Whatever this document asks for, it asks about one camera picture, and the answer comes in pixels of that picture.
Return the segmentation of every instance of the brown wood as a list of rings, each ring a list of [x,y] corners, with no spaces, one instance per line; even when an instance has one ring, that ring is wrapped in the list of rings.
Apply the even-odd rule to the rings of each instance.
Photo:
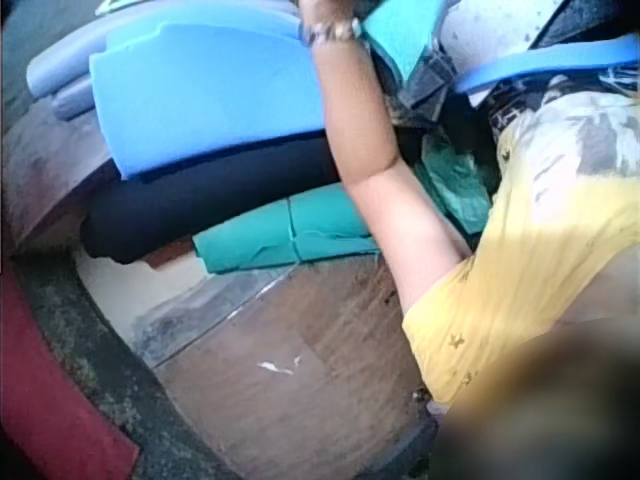
[[[211,448],[252,480],[351,478],[421,408],[395,287],[374,257],[298,267],[156,373]]]
[[[96,188],[119,178],[95,110],[62,122],[54,118],[51,100],[40,100],[5,135],[2,148],[3,207],[19,250]]]

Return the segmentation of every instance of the bracelet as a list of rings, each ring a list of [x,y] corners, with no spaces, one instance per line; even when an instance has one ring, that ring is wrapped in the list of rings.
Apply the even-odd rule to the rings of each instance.
[[[362,28],[357,18],[311,26],[300,24],[300,40],[307,47],[327,42],[346,42],[359,38]]]

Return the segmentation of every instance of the blurred object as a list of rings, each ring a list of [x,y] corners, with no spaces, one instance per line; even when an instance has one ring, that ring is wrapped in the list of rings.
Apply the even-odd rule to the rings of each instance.
[[[51,108],[58,120],[68,121],[94,107],[93,88],[89,74],[80,77],[53,95]]]
[[[96,17],[113,13],[149,0],[104,0],[96,9]]]
[[[636,478],[639,347],[640,318],[621,317],[562,328],[508,354],[450,409],[429,478]]]

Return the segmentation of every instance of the hand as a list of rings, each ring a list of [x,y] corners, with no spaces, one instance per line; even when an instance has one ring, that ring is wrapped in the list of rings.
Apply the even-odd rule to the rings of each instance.
[[[353,18],[355,0],[300,0],[300,13],[306,25],[331,23]]]

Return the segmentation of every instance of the blue foam sheet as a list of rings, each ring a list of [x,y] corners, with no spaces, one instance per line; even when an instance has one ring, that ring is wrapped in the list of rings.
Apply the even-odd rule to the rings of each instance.
[[[407,81],[422,52],[432,48],[446,6],[446,0],[385,0],[364,21],[367,40],[397,84]]]
[[[100,127],[123,178],[324,127],[310,51],[234,28],[165,24],[91,57]]]
[[[260,3],[232,4],[209,1],[185,2],[124,25],[107,37],[107,50],[153,35],[163,24],[209,25],[298,38],[300,19],[277,10],[260,8]]]
[[[614,40],[554,45],[500,58],[458,77],[456,91],[474,90],[519,75],[563,70],[590,70],[637,62],[640,36],[631,33]]]

